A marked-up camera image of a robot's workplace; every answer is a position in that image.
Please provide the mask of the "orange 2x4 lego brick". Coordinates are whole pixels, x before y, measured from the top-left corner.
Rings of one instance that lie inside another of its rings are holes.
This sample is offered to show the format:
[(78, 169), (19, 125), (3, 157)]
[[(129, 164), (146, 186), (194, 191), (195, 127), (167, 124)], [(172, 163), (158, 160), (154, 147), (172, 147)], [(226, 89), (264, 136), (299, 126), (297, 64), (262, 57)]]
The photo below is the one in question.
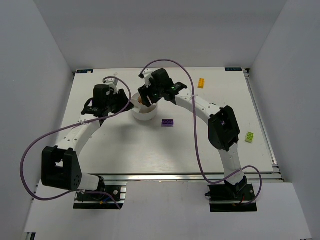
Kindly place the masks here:
[(198, 80), (197, 87), (198, 87), (199, 89), (203, 89), (204, 86), (205, 86), (205, 79), (204, 79), (204, 78), (200, 78), (200, 79)]

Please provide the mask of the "lime lego brick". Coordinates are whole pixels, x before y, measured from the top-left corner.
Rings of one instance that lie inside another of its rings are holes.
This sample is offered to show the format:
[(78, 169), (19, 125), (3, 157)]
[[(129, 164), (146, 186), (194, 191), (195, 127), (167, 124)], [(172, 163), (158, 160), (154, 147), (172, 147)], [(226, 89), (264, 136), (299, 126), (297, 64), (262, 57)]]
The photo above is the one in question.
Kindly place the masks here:
[(254, 133), (248, 131), (245, 136), (245, 142), (252, 144), (253, 140), (254, 140)]

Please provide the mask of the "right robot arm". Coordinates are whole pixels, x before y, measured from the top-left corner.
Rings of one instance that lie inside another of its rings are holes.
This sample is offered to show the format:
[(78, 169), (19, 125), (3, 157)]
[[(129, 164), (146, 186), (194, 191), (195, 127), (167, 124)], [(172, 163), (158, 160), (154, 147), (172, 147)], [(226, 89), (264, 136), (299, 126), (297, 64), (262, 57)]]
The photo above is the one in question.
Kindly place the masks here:
[(234, 196), (239, 195), (248, 181), (238, 153), (240, 128), (234, 110), (228, 105), (219, 107), (209, 103), (195, 95), (185, 84), (173, 82), (163, 68), (155, 71), (144, 69), (139, 77), (145, 82), (138, 89), (143, 105), (150, 107), (164, 99), (190, 111), (194, 119), (200, 118), (207, 124), (208, 140), (221, 158), (224, 184)]

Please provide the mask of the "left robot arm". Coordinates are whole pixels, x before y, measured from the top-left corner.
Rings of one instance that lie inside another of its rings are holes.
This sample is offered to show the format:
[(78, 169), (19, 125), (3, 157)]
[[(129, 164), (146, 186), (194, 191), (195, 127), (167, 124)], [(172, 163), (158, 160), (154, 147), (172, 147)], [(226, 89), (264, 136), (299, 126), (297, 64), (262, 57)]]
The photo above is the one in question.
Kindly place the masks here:
[(102, 190), (101, 177), (84, 173), (79, 156), (93, 134), (101, 128), (105, 117), (133, 109), (123, 89), (113, 85), (97, 84), (93, 97), (88, 99), (80, 113), (79, 125), (55, 146), (47, 146), (41, 154), (41, 181), (44, 186), (68, 191)]

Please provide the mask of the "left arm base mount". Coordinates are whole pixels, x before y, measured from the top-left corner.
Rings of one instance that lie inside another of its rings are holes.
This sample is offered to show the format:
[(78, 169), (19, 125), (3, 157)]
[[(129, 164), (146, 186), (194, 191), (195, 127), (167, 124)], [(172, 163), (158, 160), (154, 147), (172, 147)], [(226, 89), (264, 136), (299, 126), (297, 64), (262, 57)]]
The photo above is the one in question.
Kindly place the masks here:
[(120, 210), (126, 199), (127, 184), (106, 182), (104, 192), (109, 194), (76, 193), (73, 209), (76, 210)]

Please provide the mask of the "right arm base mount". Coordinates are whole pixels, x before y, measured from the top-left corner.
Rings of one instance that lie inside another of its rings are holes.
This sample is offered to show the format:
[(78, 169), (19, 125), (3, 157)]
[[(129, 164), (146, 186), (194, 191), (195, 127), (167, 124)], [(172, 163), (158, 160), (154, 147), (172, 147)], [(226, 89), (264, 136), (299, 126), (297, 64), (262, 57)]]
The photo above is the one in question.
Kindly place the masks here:
[(252, 184), (246, 185), (238, 195), (235, 195), (225, 185), (209, 185), (208, 192), (204, 196), (209, 200), (211, 213), (249, 213), (258, 211)]

